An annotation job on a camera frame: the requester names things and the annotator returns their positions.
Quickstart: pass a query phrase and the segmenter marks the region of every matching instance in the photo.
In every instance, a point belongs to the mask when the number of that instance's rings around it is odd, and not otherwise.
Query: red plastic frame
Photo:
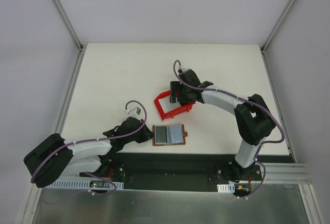
[[[160,117],[161,117],[162,121],[164,119],[174,118],[174,116],[179,115],[181,113],[189,112],[192,109],[192,106],[195,104],[195,103],[189,103],[189,104],[181,106],[177,109],[174,109],[170,112],[167,112],[165,114],[162,107],[161,107],[161,105],[160,105],[160,103],[159,103],[159,100],[163,99],[165,97],[168,97],[169,95],[171,95],[171,91],[165,91],[165,92],[162,92],[160,95],[158,95],[158,97],[154,100],[154,103],[157,107],[157,110],[160,114]]]

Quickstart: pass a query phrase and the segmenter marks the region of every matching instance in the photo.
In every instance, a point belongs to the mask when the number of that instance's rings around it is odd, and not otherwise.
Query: white wall
[[[293,149],[330,223],[330,0],[299,0],[266,58]]]
[[[77,58],[51,0],[0,0],[0,223],[15,223],[24,156],[53,129]]]
[[[262,45],[288,0],[61,0],[82,43]]]

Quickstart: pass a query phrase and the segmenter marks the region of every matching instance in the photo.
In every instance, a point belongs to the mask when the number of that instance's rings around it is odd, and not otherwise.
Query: white table
[[[189,113],[162,121],[153,100],[175,81],[179,59],[199,79],[240,95],[260,94],[278,120],[265,66],[256,45],[89,43],[74,89],[62,136],[103,137],[127,118],[125,103],[138,100],[148,113],[147,125],[184,124],[186,145],[153,147],[131,142],[121,152],[236,154],[241,137],[235,117],[211,105],[196,103]],[[279,139],[275,129],[268,139]],[[265,145],[260,154],[288,155],[285,142]]]

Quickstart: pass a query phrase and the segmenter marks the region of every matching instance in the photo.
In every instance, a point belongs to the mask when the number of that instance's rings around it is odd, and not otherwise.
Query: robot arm
[[[66,175],[86,171],[95,175],[108,173],[108,156],[122,150],[129,142],[142,143],[154,137],[144,125],[146,119],[143,121],[139,117],[140,112],[138,107],[127,111],[128,118],[121,125],[103,133],[107,138],[76,141],[63,139],[59,134],[50,135],[24,158],[32,175],[31,182],[42,188]]]
[[[233,181],[240,180],[254,166],[260,142],[270,135],[275,128],[275,123],[260,108],[240,100],[235,94],[224,91],[211,82],[201,83],[191,69],[184,71],[179,69],[178,72],[178,77],[183,82],[194,88],[200,88],[200,90],[189,88],[181,82],[171,82],[171,103],[176,101],[175,95],[177,93],[177,100],[181,105],[198,101],[219,107],[236,117],[242,142],[231,165],[230,172],[225,177]],[[245,99],[269,110],[260,95],[254,94]]]

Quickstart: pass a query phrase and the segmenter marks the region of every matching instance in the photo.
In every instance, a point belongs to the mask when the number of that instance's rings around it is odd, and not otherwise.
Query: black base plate
[[[218,184],[228,184],[222,177],[224,167],[235,155],[115,153],[111,155],[112,180],[124,182],[125,189],[217,192]],[[291,156],[258,156],[258,161],[293,163]],[[242,180],[261,180],[255,165]]]

